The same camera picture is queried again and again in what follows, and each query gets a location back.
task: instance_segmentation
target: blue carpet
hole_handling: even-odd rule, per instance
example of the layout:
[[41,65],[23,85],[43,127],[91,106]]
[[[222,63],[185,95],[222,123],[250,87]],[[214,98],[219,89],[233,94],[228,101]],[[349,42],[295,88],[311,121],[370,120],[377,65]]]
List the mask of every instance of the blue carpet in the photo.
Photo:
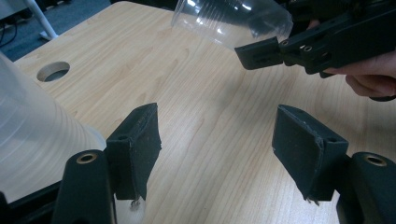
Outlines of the blue carpet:
[[[110,6],[109,0],[72,0],[70,3],[61,3],[59,6],[49,8],[44,12],[44,15],[57,35],[60,35],[108,6]],[[40,37],[39,33],[42,31],[43,28],[36,18],[20,21],[17,25],[15,39],[0,50],[12,62],[15,62],[48,42]],[[12,39],[15,28],[13,25],[9,25],[5,31],[0,30],[0,35],[2,32],[5,33],[0,45]]]

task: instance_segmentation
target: round hole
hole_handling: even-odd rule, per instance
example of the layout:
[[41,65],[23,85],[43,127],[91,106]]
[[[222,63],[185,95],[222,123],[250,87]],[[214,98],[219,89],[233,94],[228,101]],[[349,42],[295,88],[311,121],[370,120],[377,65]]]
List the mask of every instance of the round hole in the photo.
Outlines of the round hole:
[[50,63],[40,69],[37,79],[42,82],[57,80],[70,70],[70,64],[65,62]]
[[376,166],[387,166],[387,162],[382,160],[381,158],[377,157],[377,156],[373,156],[373,155],[366,155],[364,157],[364,159],[366,159],[366,161],[370,162],[372,165],[376,165]]
[[90,221],[88,221],[87,219],[81,217],[81,218],[73,221],[73,224],[90,224]]
[[90,163],[91,161],[96,160],[96,158],[97,155],[95,153],[85,153],[77,158],[77,163],[78,164]]
[[311,46],[306,46],[305,48],[304,48],[304,51],[311,51],[312,50],[312,47]]
[[127,139],[127,138],[128,138],[128,136],[123,135],[123,136],[119,137],[119,140],[124,140],[124,139]]
[[337,139],[336,138],[328,138],[327,139],[329,142],[337,142]]

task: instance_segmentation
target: human hand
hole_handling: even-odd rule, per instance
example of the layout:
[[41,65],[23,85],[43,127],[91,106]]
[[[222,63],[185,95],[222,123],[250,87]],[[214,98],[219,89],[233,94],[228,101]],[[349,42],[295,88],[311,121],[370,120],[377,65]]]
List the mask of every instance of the human hand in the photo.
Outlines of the human hand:
[[360,96],[396,95],[396,50],[324,72],[346,75],[346,83]]

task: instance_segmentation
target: clear plastic cup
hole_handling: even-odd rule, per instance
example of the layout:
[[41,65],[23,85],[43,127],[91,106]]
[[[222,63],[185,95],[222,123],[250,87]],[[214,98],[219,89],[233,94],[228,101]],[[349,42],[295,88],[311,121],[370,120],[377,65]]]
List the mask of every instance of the clear plastic cup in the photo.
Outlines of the clear plastic cup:
[[228,49],[276,36],[289,37],[289,12],[273,0],[179,0],[172,26],[183,27]]
[[74,154],[105,147],[99,132],[74,119],[0,53],[0,191],[9,203],[61,180]]

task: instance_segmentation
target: table hole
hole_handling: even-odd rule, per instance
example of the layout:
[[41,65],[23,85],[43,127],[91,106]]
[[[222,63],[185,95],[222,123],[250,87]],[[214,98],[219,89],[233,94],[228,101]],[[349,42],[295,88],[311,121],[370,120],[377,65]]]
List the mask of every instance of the table hole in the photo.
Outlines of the table hole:
[[50,63],[40,69],[37,73],[37,79],[42,82],[57,80],[70,70],[70,64],[66,62]]

